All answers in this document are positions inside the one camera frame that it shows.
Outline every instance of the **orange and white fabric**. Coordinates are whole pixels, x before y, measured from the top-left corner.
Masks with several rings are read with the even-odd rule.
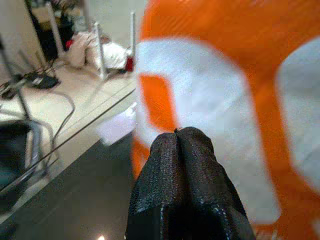
[[[135,176],[199,128],[258,237],[320,239],[319,0],[150,0],[136,67]]]

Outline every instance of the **tiled floor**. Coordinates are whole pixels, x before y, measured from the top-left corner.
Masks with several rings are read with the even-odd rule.
[[[56,73],[62,83],[54,91],[59,91],[70,96],[76,107],[73,116],[57,138],[57,146],[65,141],[67,142],[58,149],[60,160],[50,168],[49,177],[28,188],[14,206],[12,212],[0,216],[0,223],[5,221],[13,212],[47,185],[50,180],[96,143],[100,139],[96,134],[96,127],[101,122],[124,111],[134,101],[135,95],[133,93],[119,102],[119,100],[136,87],[132,74],[116,75],[108,81],[101,82],[100,78],[92,72],[74,69],[69,66],[59,68]],[[22,92],[30,108],[32,117],[50,124],[55,133],[71,110],[66,99],[54,95],[48,90],[24,88]],[[119,102],[117,105],[103,114],[117,102]],[[17,99],[1,101],[1,104],[5,110],[21,111]],[[98,120],[83,129],[101,114],[103,115]],[[0,121],[10,118],[12,117],[0,115]],[[43,129],[42,145],[45,153],[48,153],[50,150],[49,143],[49,133]]]

